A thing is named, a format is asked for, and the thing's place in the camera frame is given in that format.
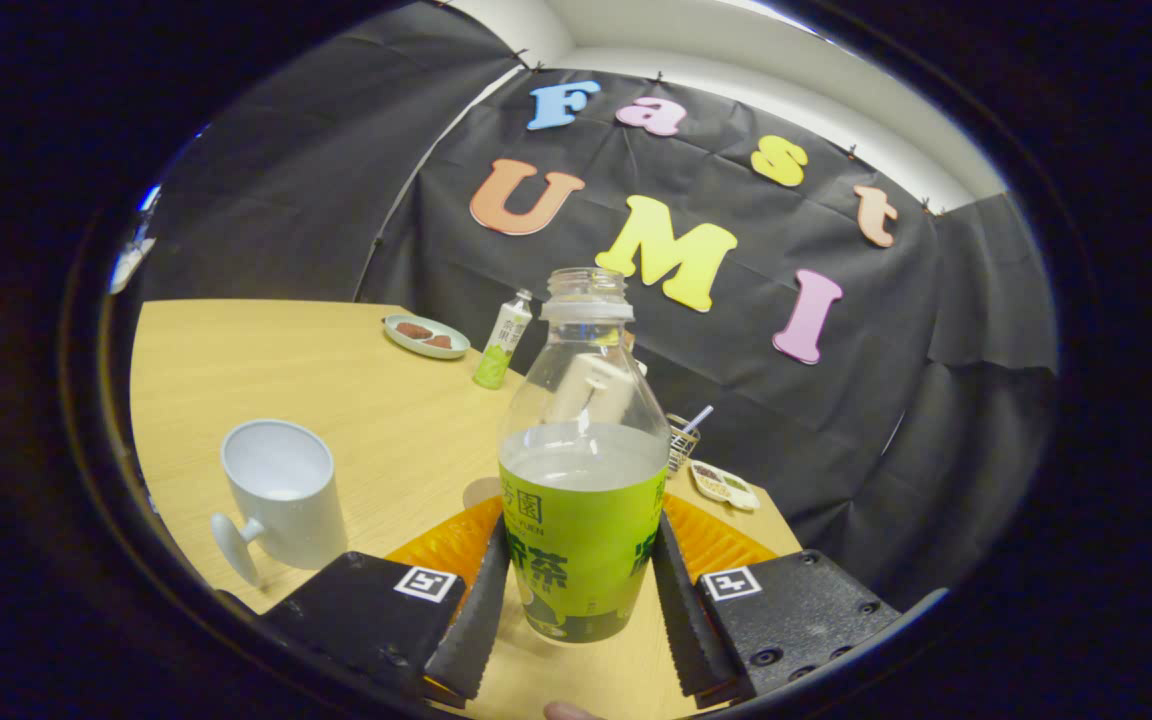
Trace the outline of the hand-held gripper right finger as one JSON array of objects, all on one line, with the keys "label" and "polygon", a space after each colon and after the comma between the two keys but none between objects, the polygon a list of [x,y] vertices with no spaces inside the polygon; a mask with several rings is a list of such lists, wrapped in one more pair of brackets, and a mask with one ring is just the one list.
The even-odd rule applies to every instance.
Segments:
[{"label": "hand-held gripper right finger", "polygon": [[774,553],[677,497],[652,566],[681,691],[699,706],[801,691],[905,626],[823,552]]}]

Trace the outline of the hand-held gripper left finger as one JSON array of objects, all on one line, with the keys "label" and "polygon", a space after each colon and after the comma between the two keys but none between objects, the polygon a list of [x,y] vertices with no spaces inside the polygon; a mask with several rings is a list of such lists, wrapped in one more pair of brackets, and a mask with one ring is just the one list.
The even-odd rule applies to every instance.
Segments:
[{"label": "hand-held gripper left finger", "polygon": [[262,624],[366,682],[465,706],[492,655],[509,564],[502,501],[490,497],[388,556],[342,553]]}]

